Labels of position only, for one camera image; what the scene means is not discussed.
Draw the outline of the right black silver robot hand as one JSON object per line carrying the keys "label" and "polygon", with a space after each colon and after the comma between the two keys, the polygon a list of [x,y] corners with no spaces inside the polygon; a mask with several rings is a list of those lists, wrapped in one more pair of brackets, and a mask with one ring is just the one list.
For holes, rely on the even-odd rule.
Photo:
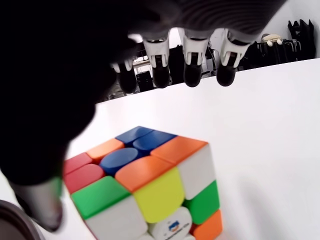
{"label": "right black silver robot hand", "polygon": [[129,86],[143,37],[156,69],[169,61],[168,33],[185,32],[185,83],[195,54],[226,29],[217,81],[229,86],[248,46],[282,0],[3,0],[0,3],[0,170],[25,213],[48,232],[62,222],[63,161],[90,123],[116,71]]}

